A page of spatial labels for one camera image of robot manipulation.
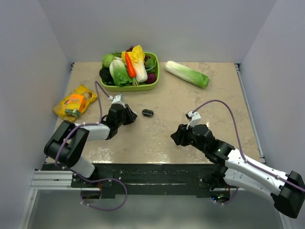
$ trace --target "white enclosure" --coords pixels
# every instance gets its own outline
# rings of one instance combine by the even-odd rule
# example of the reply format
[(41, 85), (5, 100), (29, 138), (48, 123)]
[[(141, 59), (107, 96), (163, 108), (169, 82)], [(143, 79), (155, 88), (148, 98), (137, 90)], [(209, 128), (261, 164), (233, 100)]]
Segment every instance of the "white enclosure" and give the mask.
[[(1, 226), (17, 228), (70, 63), (142, 44), (161, 61), (241, 63), (269, 166), (305, 177), (305, 1), (0, 2)], [(291, 228), (303, 228), (305, 208)]]

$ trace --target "beige tabletop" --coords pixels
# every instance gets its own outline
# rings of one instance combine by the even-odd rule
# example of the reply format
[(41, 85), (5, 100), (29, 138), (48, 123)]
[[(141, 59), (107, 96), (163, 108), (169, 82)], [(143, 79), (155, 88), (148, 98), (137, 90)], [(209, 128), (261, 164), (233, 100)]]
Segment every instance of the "beige tabletop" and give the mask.
[[(232, 109), (244, 153), (259, 160), (259, 153), (244, 96), (233, 63), (183, 62), (182, 64), (209, 76), (206, 89), (201, 89), (168, 73), (160, 63), (160, 79), (156, 87), (145, 92), (124, 92), (123, 99), (138, 113), (136, 121), (121, 126), (111, 140), (87, 142), (82, 155), (92, 163), (204, 163), (204, 154), (192, 146), (176, 146), (170, 135), (179, 124), (186, 124), (185, 114), (202, 103), (219, 99)], [(100, 80), (100, 62), (76, 62), (66, 94), (83, 84), (94, 90), (94, 81)], [(100, 92), (103, 115), (108, 113), (111, 102)], [(154, 111), (152, 118), (144, 117), (143, 109)], [(201, 123), (207, 124), (213, 135), (238, 148), (230, 113), (220, 103), (210, 103), (199, 110)], [(95, 101), (76, 123), (97, 122), (99, 105)], [(56, 128), (62, 122), (58, 118)]]

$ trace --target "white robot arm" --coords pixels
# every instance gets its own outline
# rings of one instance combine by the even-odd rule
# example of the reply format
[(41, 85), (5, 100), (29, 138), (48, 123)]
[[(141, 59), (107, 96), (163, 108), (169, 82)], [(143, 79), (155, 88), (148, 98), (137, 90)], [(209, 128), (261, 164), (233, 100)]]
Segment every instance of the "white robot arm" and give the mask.
[[(81, 156), (86, 141), (111, 139), (117, 134), (121, 125), (129, 125), (137, 118), (137, 114), (130, 109), (128, 104), (123, 102), (121, 94), (114, 98), (110, 97), (110, 99), (112, 100), (112, 105), (105, 120), (100, 123), (74, 124), (69, 121), (63, 121), (46, 144), (44, 148), (45, 155), (55, 160), (57, 157), (61, 164), (83, 177), (89, 178), (95, 167)], [(59, 152), (67, 137), (71, 141), (66, 143), (61, 152)]]
[(296, 218), (305, 200), (302, 177), (292, 171), (287, 174), (259, 163), (232, 145), (216, 139), (206, 125), (200, 125), (200, 115), (188, 112), (187, 125), (179, 125), (171, 135), (176, 145), (192, 145), (202, 151), (213, 163), (220, 165), (218, 177), (210, 176), (207, 182), (219, 180), (227, 185), (241, 187), (273, 200), (274, 206), (283, 214)]

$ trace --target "green basket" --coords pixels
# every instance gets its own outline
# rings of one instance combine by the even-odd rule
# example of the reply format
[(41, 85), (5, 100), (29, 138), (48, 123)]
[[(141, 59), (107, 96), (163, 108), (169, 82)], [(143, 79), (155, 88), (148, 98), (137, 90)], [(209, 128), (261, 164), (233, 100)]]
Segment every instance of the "green basket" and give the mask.
[[(113, 53), (113, 55), (118, 55), (121, 54), (120, 52), (116, 52)], [(139, 92), (139, 91), (148, 91), (153, 89), (156, 84), (159, 81), (159, 76), (160, 76), (160, 66), (159, 66), (159, 61), (158, 61), (158, 57), (152, 53), (152, 52), (144, 52), (145, 55), (150, 56), (153, 60), (157, 61), (157, 65), (155, 67), (155, 74), (157, 77), (156, 82), (152, 83), (152, 84), (143, 84), (143, 85), (138, 85), (138, 86), (124, 86), (124, 87), (118, 87), (118, 86), (108, 86), (106, 85), (102, 79), (101, 79), (101, 83), (103, 85), (104, 88), (106, 88), (108, 91), (112, 91), (112, 92)]]

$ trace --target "orange carrot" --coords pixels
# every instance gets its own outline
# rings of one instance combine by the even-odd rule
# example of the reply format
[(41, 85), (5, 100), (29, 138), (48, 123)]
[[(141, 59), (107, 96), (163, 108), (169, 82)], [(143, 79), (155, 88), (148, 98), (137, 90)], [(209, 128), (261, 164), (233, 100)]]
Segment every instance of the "orange carrot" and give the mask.
[(130, 78), (136, 77), (137, 73), (135, 72), (135, 69), (132, 65), (132, 61), (130, 60), (130, 57), (129, 57), (127, 52), (125, 53), (125, 61), (126, 61), (126, 64), (127, 64), (127, 72), (129, 74), (129, 77)]

